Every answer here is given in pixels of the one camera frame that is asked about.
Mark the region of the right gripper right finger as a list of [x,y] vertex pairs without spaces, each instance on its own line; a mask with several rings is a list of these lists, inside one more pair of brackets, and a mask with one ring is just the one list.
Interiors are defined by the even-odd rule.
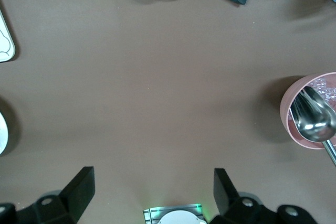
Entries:
[[271,211],[249,196],[240,196],[223,168],[214,169],[213,194],[219,215],[211,223],[316,223],[301,207],[281,205]]

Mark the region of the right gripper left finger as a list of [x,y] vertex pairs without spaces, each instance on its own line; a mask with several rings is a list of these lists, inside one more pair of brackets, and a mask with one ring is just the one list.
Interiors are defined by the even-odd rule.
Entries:
[[46,194],[17,210],[1,203],[1,223],[77,223],[95,195],[94,167],[83,167],[57,194]]

